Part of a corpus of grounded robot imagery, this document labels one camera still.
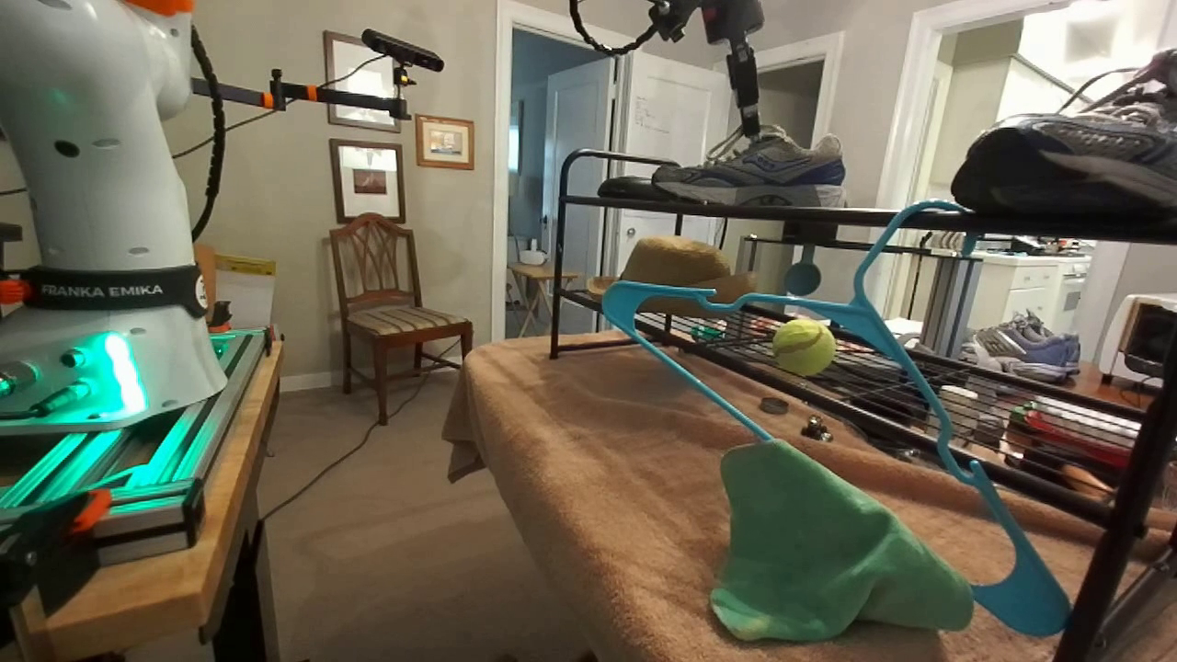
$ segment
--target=picture frame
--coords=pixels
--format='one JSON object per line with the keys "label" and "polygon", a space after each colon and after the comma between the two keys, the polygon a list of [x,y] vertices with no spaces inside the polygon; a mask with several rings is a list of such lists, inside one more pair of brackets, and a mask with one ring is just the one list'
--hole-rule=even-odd
{"label": "picture frame", "polygon": [[[325,82],[339,93],[354,94],[399,94],[399,75],[394,60],[384,60],[380,51],[365,48],[365,41],[350,32],[325,32]],[[401,121],[390,116],[390,109],[372,106],[343,106],[326,104],[326,126],[350,126],[350,127],[377,127],[377,131],[399,131]]]}
{"label": "picture frame", "polygon": [[476,168],[476,121],[417,115],[417,167]]}
{"label": "picture frame", "polygon": [[339,223],[365,212],[405,222],[401,144],[332,138],[332,181]]}

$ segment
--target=tennis ball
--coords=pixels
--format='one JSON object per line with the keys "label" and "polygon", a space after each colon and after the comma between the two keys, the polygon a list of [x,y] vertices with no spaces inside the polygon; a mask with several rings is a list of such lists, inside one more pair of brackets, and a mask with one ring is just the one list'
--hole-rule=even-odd
{"label": "tennis ball", "polygon": [[831,328],[820,320],[798,317],[781,323],[774,333],[774,359],[781,371],[792,371],[792,375],[815,375],[831,368],[836,352],[840,352],[840,343]]}

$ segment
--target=door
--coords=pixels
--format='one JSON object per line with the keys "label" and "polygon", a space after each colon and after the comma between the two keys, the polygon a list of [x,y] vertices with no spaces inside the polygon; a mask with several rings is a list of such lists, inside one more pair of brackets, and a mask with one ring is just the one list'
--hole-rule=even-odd
{"label": "door", "polygon": [[[544,127],[544,216],[547,245],[556,245],[558,222],[558,168],[576,148],[609,152],[614,148],[614,94],[617,94],[617,60],[586,64],[547,76],[547,127]],[[567,195],[596,195],[607,181],[601,159],[580,159],[569,168]],[[567,205],[564,234],[564,273],[601,276],[607,251],[607,222],[596,205]],[[594,330],[594,311],[586,305],[558,303],[564,330]]]}
{"label": "door", "polygon": [[[627,104],[621,104],[621,152],[699,167],[706,152],[731,127],[728,76],[699,65],[684,65],[657,55],[628,55]],[[646,167],[627,167],[628,176],[646,176]],[[719,244],[715,216],[684,216],[681,234]],[[617,244],[609,245],[614,273],[627,270],[628,251],[645,234],[674,234],[667,212],[617,212]]]}

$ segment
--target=green cloth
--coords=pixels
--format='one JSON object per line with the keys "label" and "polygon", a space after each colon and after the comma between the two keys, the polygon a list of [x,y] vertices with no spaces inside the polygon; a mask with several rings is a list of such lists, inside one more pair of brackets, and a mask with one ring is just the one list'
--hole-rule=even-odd
{"label": "green cloth", "polygon": [[883,504],[792,446],[726,455],[731,547],[709,608],[737,639],[831,639],[853,621],[963,629],[970,587]]}

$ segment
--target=sneaker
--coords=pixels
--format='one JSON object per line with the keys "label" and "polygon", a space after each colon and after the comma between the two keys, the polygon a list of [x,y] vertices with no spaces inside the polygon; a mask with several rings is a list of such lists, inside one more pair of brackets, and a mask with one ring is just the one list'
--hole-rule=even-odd
{"label": "sneaker", "polygon": [[1015,212],[1177,208],[1177,51],[1081,115],[1018,115],[970,144],[952,195]]}
{"label": "sneaker", "polygon": [[1032,377],[1032,381],[1057,381],[1057,385],[1067,385],[1074,377],[1069,368],[1058,368],[1058,364],[1047,364],[1041,357],[1029,357],[1024,350],[1010,350],[1010,339],[1001,339],[1001,333],[985,333],[991,343],[1001,339],[997,352],[983,343],[985,330],[979,330],[975,339],[967,339],[960,344],[960,359],[963,364],[975,364],[975,368],[985,368],[985,371],[1008,371],[1008,375],[1018,375],[1018,377]]}
{"label": "sneaker", "polygon": [[975,343],[1008,364],[1032,364],[1032,368],[1047,368],[1053,375],[1077,375],[1077,359],[1081,359],[1081,343],[1077,333],[1053,333],[1047,328],[1041,328],[1039,317],[1015,317],[1008,323],[997,328],[983,328],[975,330]]}
{"label": "sneaker", "polygon": [[706,167],[663,167],[655,186],[709,205],[847,205],[842,148],[824,136],[813,152],[798,148],[784,127],[763,127],[743,152],[728,152]]}

